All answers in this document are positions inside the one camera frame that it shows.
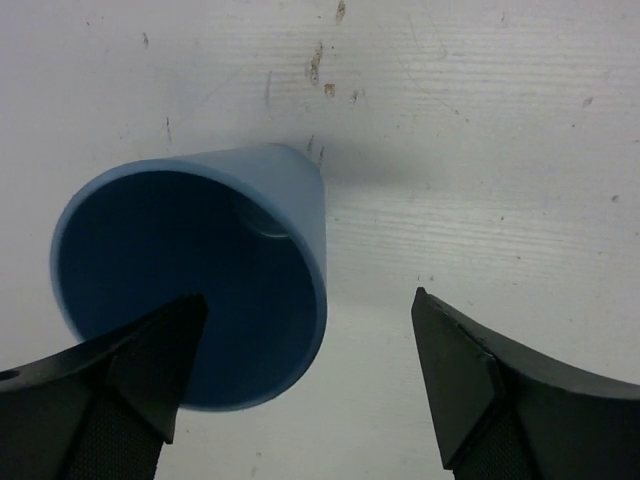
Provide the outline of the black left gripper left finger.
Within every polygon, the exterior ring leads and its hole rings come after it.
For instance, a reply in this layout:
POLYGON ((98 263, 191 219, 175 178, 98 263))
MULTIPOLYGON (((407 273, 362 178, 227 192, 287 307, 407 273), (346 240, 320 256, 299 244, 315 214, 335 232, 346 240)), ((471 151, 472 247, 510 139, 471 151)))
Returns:
POLYGON ((1 373, 4 479, 152 479, 207 320, 201 294, 1 373))

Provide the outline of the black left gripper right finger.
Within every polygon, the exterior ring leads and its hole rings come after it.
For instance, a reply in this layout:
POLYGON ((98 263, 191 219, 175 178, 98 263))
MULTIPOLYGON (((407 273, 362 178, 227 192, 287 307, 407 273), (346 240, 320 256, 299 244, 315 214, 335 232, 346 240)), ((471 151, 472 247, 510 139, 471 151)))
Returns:
POLYGON ((636 479, 639 387, 553 359, 418 288, 411 318, 457 479, 636 479))

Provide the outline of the light blue plastic cup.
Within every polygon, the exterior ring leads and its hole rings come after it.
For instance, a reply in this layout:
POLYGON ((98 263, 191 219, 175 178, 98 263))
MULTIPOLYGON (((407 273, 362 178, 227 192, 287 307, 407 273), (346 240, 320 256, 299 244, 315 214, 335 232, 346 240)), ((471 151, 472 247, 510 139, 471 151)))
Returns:
POLYGON ((59 217, 54 296, 88 340, 185 295, 208 317, 186 408, 235 411, 292 387, 328 320, 325 185, 271 144, 139 160, 85 184, 59 217))

